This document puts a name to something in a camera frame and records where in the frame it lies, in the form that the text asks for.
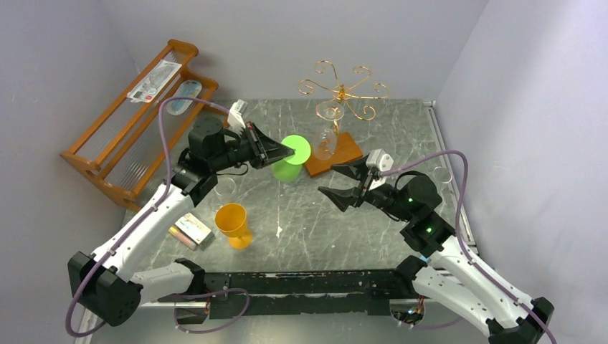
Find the green plastic wine glass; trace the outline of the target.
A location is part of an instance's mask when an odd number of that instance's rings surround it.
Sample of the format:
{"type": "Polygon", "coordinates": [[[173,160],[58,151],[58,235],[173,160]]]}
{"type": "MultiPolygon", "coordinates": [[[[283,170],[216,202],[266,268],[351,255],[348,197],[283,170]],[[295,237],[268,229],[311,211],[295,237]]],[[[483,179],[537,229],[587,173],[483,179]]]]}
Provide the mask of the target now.
{"type": "Polygon", "coordinates": [[[311,156],[311,147],[301,135],[289,135],[281,143],[291,148],[294,154],[272,164],[272,174],[279,181],[291,182],[298,177],[303,164],[311,156]]]}

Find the clear wine glass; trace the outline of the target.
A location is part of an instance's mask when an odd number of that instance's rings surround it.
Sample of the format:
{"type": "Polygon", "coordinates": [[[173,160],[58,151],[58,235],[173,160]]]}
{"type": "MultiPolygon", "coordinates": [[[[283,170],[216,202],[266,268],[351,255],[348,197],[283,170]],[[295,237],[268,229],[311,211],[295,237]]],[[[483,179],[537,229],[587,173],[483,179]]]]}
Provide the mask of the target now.
{"type": "Polygon", "coordinates": [[[327,100],[316,106],[315,113],[323,124],[315,134],[313,153],[320,160],[328,160],[336,151],[339,123],[344,115],[344,109],[339,102],[327,100]]]}

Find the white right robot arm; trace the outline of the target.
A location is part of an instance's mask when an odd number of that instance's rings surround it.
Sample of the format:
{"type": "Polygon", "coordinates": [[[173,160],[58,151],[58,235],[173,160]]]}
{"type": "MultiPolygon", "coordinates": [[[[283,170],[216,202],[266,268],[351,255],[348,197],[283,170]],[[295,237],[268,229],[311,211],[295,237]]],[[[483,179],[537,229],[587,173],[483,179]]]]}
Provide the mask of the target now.
{"type": "Polygon", "coordinates": [[[475,326],[489,343],[537,343],[543,336],[556,343],[548,328],[553,304],[507,282],[464,242],[459,220],[463,199],[457,200],[453,225],[435,211],[442,202],[438,188],[428,175],[413,168],[446,155],[459,156],[468,167],[458,150],[441,150],[398,168],[389,154],[374,150],[357,161],[331,167],[358,181],[356,187],[318,190],[341,211],[367,203],[406,224],[400,234],[416,255],[394,270],[394,288],[402,297],[417,293],[437,301],[475,326]]]}

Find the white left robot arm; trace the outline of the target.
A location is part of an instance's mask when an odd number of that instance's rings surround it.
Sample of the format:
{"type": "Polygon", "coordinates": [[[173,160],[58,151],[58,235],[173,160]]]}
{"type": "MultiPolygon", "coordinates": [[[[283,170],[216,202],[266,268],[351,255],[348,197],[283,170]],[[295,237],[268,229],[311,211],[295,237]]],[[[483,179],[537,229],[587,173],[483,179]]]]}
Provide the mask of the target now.
{"type": "Polygon", "coordinates": [[[252,122],[232,130],[219,118],[196,120],[187,147],[144,208],[93,253],[77,252],[67,263],[72,292],[65,318],[69,332],[78,335],[72,329],[76,305],[115,327],[150,300],[169,295],[198,300],[206,290],[202,267],[176,259],[162,268],[138,271],[143,254],[215,188],[219,172],[242,165],[265,168],[294,153],[252,122]]]}

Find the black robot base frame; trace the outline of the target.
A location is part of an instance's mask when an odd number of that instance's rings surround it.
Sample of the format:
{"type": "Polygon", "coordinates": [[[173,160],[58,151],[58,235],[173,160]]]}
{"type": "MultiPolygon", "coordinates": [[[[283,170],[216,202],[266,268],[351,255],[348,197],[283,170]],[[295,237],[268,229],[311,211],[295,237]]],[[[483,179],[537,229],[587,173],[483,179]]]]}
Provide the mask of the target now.
{"type": "Polygon", "coordinates": [[[355,269],[305,272],[207,272],[196,288],[164,302],[205,301],[210,297],[213,319],[243,312],[255,315],[340,314],[362,312],[390,315],[392,300],[418,297],[413,281],[426,262],[407,257],[393,269],[355,269]]]}

